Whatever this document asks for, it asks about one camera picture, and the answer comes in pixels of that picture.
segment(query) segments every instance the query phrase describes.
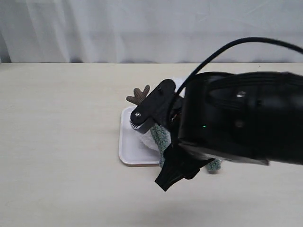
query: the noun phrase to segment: table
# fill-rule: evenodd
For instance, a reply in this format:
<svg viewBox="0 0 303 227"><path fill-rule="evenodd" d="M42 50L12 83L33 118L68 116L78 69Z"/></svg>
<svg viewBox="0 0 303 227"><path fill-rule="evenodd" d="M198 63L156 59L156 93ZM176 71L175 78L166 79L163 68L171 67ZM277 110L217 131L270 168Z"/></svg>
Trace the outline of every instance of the table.
<svg viewBox="0 0 303 227"><path fill-rule="evenodd" d="M303 167L223 163L163 192L158 167L118 158L120 113L134 87L196 64L0 65L1 227L301 227ZM278 70L303 64L210 64Z"/></svg>

